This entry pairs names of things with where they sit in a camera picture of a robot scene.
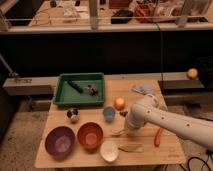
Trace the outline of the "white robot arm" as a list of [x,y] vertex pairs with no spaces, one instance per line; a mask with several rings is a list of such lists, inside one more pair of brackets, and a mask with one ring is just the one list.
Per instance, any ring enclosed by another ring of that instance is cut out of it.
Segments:
[[152,94],[145,95],[131,106],[125,117],[125,129],[135,131],[147,122],[213,151],[213,122],[161,110]]

